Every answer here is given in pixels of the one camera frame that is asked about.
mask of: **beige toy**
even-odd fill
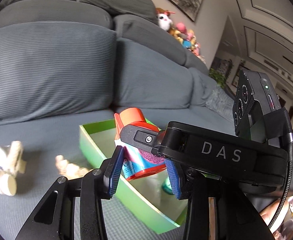
[[[67,177],[67,179],[77,179],[83,177],[89,171],[87,168],[80,168],[78,165],[69,163],[65,160],[63,155],[58,155],[55,157],[55,166],[59,170],[62,176]]]
[[[23,146],[20,141],[13,141],[9,146],[0,146],[0,167],[5,173],[16,177],[25,173],[26,162],[22,160]]]
[[[23,146],[13,141],[9,146],[0,146],[0,194],[16,194],[16,176],[25,173],[26,162],[22,160]]]

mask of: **pink plush toy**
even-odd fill
[[[187,34],[187,33],[186,33],[186,27],[185,27],[184,23],[178,23],[178,24],[176,25],[176,29],[177,29],[179,32],[183,33],[183,34]]]

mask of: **white wall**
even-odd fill
[[[206,66],[210,68],[220,43],[227,19],[227,11],[221,0],[203,0],[195,23],[190,21],[177,7],[168,0],[152,0],[156,7],[175,12],[170,18],[174,23],[183,22],[188,29],[194,30],[201,45],[201,54]]]
[[[264,69],[258,67],[257,65],[253,64],[253,63],[250,62],[250,61],[247,61],[247,62],[245,63],[245,66],[246,66],[249,70],[259,71],[259,72],[262,72],[262,73],[266,73],[266,74],[268,75],[269,79],[271,80],[271,83],[272,83],[273,87],[276,86],[278,80],[277,80],[274,76],[272,76],[270,73],[266,72]]]
[[[232,62],[234,63],[236,56],[235,55],[232,55],[232,54],[230,54],[230,53],[228,53],[228,52],[226,52],[224,50],[218,50],[216,52],[216,54],[215,54],[215,57],[218,57],[220,59],[226,59],[226,60],[231,59]]]

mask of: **white plastic part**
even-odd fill
[[[16,180],[11,174],[0,170],[0,194],[14,196],[16,194]]]
[[[20,141],[13,141],[10,146],[0,146],[0,167],[16,177],[25,173],[26,162],[22,160],[23,146]]]
[[[8,155],[9,146],[0,146],[0,167],[5,164]]]

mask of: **skin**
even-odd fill
[[[267,206],[264,210],[262,210],[260,212],[261,217],[263,218],[264,222],[268,225],[273,217],[273,215],[276,212],[276,209],[278,208],[280,203],[280,200],[277,200],[275,202],[273,202],[271,205]],[[286,213],[288,212],[288,208],[289,208],[289,203],[288,201],[286,201],[284,203],[284,206],[278,216],[278,218],[276,219],[275,223],[273,224],[273,226],[271,227],[271,232],[274,233],[275,230],[277,230],[279,228],[279,226],[282,224]]]

